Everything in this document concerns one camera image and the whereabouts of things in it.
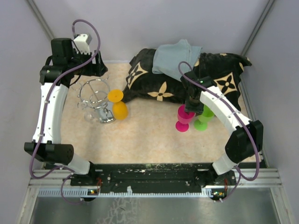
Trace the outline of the green wine glass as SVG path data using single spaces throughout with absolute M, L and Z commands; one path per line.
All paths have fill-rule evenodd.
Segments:
M 209 107 L 204 105 L 203 113 L 198 116 L 198 119 L 194 122 L 194 128 L 198 131 L 204 131 L 207 129 L 208 122 L 214 117 L 214 113 Z

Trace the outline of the orange wine glass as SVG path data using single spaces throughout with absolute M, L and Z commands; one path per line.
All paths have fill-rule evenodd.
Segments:
M 122 99 L 124 94 L 121 90 L 115 89 L 108 93 L 108 100 L 113 103 L 112 111 L 117 120 L 124 120 L 128 116 L 128 109 Z

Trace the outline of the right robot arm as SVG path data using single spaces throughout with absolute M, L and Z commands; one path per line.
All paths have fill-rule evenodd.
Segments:
M 222 94 L 219 87 L 212 81 L 193 81 L 187 74 L 183 74 L 183 80 L 192 86 L 201 89 L 199 101 L 207 106 L 225 126 L 230 134 L 225 145 L 225 153 L 212 163 L 213 170 L 209 172 L 209 181 L 215 185 L 225 180 L 225 173 L 248 157 L 256 157 L 256 172 L 253 177 L 245 177 L 245 180 L 253 181 L 257 178 L 259 165 L 259 152 L 263 145 L 263 125 L 259 120 L 252 121 L 237 110 L 232 103 Z

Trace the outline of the pink wine glass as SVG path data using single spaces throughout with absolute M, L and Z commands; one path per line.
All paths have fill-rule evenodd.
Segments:
M 178 114 L 175 128 L 179 132 L 186 132 L 189 129 L 189 124 L 192 121 L 193 117 L 195 116 L 194 112 L 186 112 L 185 111 L 185 105 L 181 105 L 178 108 Z

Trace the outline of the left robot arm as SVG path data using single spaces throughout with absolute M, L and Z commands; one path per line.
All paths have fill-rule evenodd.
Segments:
M 24 144 L 24 151 L 31 155 L 31 161 L 51 163 L 64 168 L 87 185 L 97 180 L 90 161 L 74 153 L 71 144 L 61 142 L 61 121 L 65 100 L 74 75 L 101 77 L 107 72 L 99 49 L 91 52 L 90 39 L 81 34 L 74 39 L 55 38 L 51 40 L 52 55 L 40 71 L 41 103 L 36 131 L 30 142 Z

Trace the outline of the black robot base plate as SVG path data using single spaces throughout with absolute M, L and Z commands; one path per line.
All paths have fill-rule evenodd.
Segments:
M 234 171 L 217 175 L 211 163 L 93 164 L 71 186 L 95 186 L 102 193 L 200 193 L 207 186 L 233 186 Z

